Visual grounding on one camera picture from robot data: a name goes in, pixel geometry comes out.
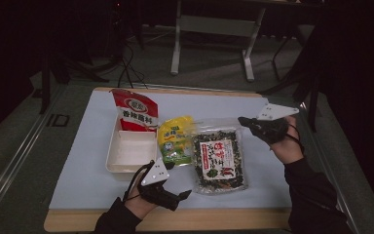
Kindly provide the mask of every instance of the wooden table edge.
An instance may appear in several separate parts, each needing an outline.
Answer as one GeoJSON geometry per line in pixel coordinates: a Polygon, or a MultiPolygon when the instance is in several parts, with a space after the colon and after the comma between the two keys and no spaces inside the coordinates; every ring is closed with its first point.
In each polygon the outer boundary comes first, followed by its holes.
{"type": "MultiPolygon", "coordinates": [[[[109,92],[110,87],[97,87],[94,91],[109,92]]],[[[204,95],[204,96],[230,96],[230,97],[250,97],[261,98],[262,96],[256,93],[248,92],[230,92],[230,91],[200,91],[200,90],[177,90],[177,89],[123,89],[134,93],[150,93],[150,94],[176,94],[176,95],[204,95]]]]}
{"type": "MultiPolygon", "coordinates": [[[[291,208],[158,208],[136,227],[137,231],[195,231],[289,228],[291,208]]],[[[48,232],[93,231],[96,221],[106,210],[49,210],[44,228],[48,232]]]]}

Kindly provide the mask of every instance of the red snack bag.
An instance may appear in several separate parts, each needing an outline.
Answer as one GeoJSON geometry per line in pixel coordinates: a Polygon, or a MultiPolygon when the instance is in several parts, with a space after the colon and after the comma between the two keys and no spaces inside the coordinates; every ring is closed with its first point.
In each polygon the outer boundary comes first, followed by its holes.
{"type": "Polygon", "coordinates": [[[157,131],[159,114],[156,102],[149,97],[123,89],[113,89],[110,92],[118,108],[124,131],[157,131]]]}

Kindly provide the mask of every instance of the white sensor plate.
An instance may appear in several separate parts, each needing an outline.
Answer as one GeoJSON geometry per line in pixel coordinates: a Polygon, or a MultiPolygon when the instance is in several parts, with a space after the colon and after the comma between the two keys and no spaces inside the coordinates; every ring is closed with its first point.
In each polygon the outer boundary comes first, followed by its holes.
{"type": "Polygon", "coordinates": [[[284,116],[299,113],[298,108],[268,103],[256,116],[258,120],[277,120],[284,116]]]}
{"type": "Polygon", "coordinates": [[[144,180],[141,181],[141,185],[149,185],[152,183],[160,182],[169,178],[169,173],[164,165],[163,158],[158,158],[150,169],[144,180]]]}

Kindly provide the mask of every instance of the black glove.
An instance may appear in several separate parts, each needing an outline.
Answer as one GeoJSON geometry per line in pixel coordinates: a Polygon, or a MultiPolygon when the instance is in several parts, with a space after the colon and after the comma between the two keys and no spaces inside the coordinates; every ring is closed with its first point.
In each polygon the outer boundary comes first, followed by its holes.
{"type": "Polygon", "coordinates": [[[268,144],[277,143],[287,135],[288,123],[284,118],[266,121],[239,117],[239,122],[242,126],[249,128],[254,136],[268,144]]]}

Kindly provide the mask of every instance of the red label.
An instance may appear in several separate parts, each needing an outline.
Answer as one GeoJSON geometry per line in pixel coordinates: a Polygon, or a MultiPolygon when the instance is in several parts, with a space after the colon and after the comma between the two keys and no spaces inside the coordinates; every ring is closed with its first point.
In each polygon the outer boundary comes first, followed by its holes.
{"type": "Polygon", "coordinates": [[[203,168],[205,170],[208,169],[208,154],[207,154],[207,146],[205,144],[202,144],[202,161],[203,161],[203,168]]]}

